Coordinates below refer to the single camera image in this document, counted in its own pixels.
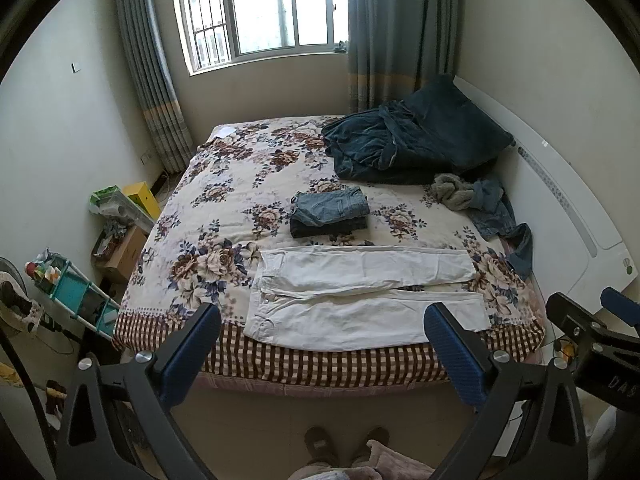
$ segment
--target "curtain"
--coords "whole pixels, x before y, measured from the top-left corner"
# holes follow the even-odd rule
[[[169,173],[185,170],[193,141],[175,95],[153,0],[116,0],[125,56],[146,125]]]
[[[401,99],[453,70],[458,0],[349,0],[353,112]]]

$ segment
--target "silver screw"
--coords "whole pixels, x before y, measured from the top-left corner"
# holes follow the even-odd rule
[[[154,356],[154,353],[151,350],[143,350],[142,352],[138,352],[136,354],[136,361],[139,363],[148,363],[151,361],[151,358]]]
[[[94,362],[91,361],[91,359],[89,359],[88,357],[85,357],[84,359],[80,359],[78,368],[80,368],[81,370],[88,370],[89,368],[91,368],[92,364],[94,364]]]
[[[556,357],[554,359],[554,366],[560,370],[564,370],[566,368],[566,361],[561,357]]]
[[[499,363],[505,363],[510,358],[511,358],[511,356],[509,354],[507,354],[507,352],[505,352],[504,350],[496,350],[494,352],[494,359],[496,361],[498,361]]]

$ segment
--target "white wall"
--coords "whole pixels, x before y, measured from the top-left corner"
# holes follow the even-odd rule
[[[174,1],[154,1],[175,91],[197,144],[222,123],[348,112],[345,54],[263,59],[190,76]]]
[[[640,75],[589,4],[463,0],[458,75],[572,165],[640,265]]]
[[[80,72],[72,73],[72,62]],[[91,275],[102,221],[88,212],[89,195],[113,184],[153,182],[158,156],[140,162],[151,146],[115,0],[60,1],[0,83],[0,256],[21,270],[49,246]],[[60,334],[39,330],[38,336],[59,352],[71,350]],[[74,355],[55,354],[25,335],[12,341],[33,380],[69,386]],[[0,361],[7,362],[1,352]],[[53,478],[25,391],[0,386],[0,409],[35,465]]]

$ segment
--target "floral pattern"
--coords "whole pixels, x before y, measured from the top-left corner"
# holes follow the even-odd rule
[[[417,229],[427,226],[427,222],[415,217],[414,212],[408,208],[407,204],[382,206],[380,209],[372,211],[371,214],[382,216],[389,224],[392,235],[400,241],[407,236],[417,240]]]
[[[326,156],[321,128],[335,117],[283,118],[231,125],[235,132],[199,147],[136,264],[121,316],[140,314],[180,324],[215,302],[225,322],[242,324],[260,250],[307,244],[376,244],[465,248],[477,273],[444,285],[484,295],[494,330],[527,325],[532,291],[508,267],[499,242],[488,244],[469,220],[432,200],[428,187],[340,181]],[[294,240],[289,232],[297,192],[358,185],[371,214],[366,230]],[[137,344],[131,331],[116,336]]]

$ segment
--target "white headboard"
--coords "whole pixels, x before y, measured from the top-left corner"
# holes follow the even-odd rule
[[[499,102],[459,77],[455,85],[516,139],[495,171],[516,222],[533,232],[533,274],[544,300],[564,292],[592,314],[600,293],[638,275],[613,222],[587,185],[545,139]]]

